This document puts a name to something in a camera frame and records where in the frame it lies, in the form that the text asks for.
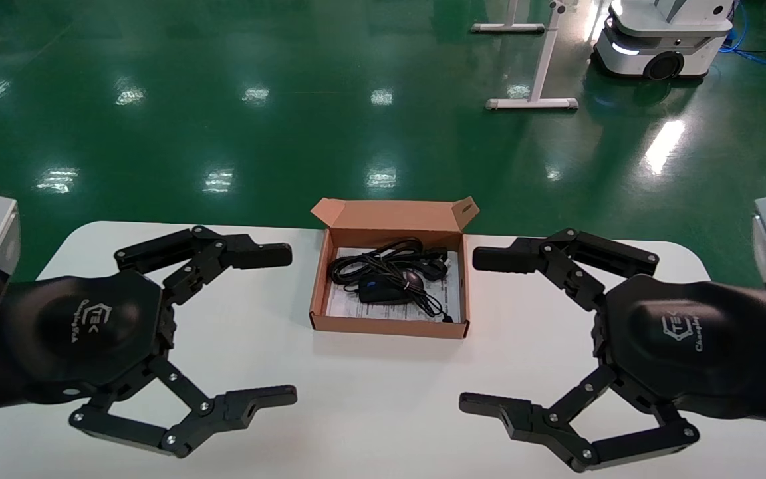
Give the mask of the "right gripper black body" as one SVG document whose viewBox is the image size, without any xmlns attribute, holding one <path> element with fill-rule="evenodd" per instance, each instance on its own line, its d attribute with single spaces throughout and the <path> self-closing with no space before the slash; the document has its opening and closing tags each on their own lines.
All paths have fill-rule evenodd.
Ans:
<svg viewBox="0 0 766 479">
<path fill-rule="evenodd" d="M 638 411 L 753 416 L 766 371 L 766 292 L 647 275 L 610 290 L 598 313 L 600 364 Z"/>
</svg>

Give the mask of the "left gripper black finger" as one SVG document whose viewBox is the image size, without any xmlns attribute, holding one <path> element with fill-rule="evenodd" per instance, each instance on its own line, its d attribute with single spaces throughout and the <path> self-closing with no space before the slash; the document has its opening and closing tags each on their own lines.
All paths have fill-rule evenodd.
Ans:
<svg viewBox="0 0 766 479">
<path fill-rule="evenodd" d="M 223 236 L 204 226 L 136 243 L 114 257 L 119 271 L 140 275 L 180 264 L 162 282 L 162 304 L 167 307 L 188 302 L 226 269 L 287 267 L 293 260 L 287 243 L 255 243 L 249 234 Z"/>
<path fill-rule="evenodd" d="M 158 379 L 188 406 L 179 424 L 164 428 L 110 414 L 110 407 Z M 245 430 L 261 409 L 294 405 L 294 385 L 227 391 L 207 397 L 167 358 L 137 364 L 114 384 L 103 387 L 70 416 L 70 426 L 90 437 L 176 458 L 188 457 L 214 434 Z"/>
</svg>

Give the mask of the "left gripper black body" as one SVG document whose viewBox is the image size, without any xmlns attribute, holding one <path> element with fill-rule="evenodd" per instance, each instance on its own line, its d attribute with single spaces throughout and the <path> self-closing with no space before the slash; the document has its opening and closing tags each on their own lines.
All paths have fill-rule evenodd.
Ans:
<svg viewBox="0 0 766 479">
<path fill-rule="evenodd" d="M 124 378 L 166 346 L 162 288 L 134 271 L 9 286 L 3 340 L 26 401 L 55 405 Z"/>
</svg>

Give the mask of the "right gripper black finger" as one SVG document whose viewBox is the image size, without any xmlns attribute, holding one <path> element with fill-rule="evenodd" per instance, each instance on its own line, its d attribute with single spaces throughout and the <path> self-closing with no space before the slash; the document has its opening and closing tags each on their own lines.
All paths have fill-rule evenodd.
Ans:
<svg viewBox="0 0 766 479">
<path fill-rule="evenodd" d="M 602 311 L 605 286 L 581 266 L 589 265 L 626 279 L 652 276 L 660 258 L 593 234 L 568 228 L 545 238 L 519 237 L 505 248 L 477 247 L 472 267 L 497 273 L 541 273 L 581 309 Z"/>
<path fill-rule="evenodd" d="M 572 427 L 572 421 L 608 389 L 625 384 L 613 368 L 602 365 L 550 407 L 529 400 L 464 392 L 459 396 L 459 409 L 498 418 L 511 440 L 542 445 L 577 473 L 677 454 L 698 442 L 697 428 L 682 418 L 671 403 L 650 404 L 659 426 L 649 430 L 589 442 Z"/>
</svg>

